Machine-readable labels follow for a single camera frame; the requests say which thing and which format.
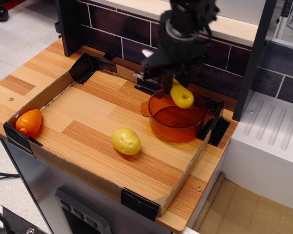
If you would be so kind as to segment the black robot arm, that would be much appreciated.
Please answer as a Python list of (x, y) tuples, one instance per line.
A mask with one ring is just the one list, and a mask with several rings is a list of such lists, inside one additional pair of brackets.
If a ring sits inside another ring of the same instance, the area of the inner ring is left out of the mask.
[(161, 15), (158, 48), (141, 62), (143, 80), (154, 78), (169, 94), (173, 80), (187, 87), (212, 49), (209, 24), (220, 11), (214, 0), (172, 0)]

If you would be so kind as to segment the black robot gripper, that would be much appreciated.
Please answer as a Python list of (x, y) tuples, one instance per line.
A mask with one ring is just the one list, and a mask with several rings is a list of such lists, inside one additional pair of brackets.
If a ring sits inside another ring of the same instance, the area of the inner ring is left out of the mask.
[(173, 76), (188, 87), (197, 65), (204, 63), (212, 50), (210, 39), (176, 39), (164, 32), (158, 49), (141, 62), (143, 80), (156, 79), (163, 93), (170, 94)]

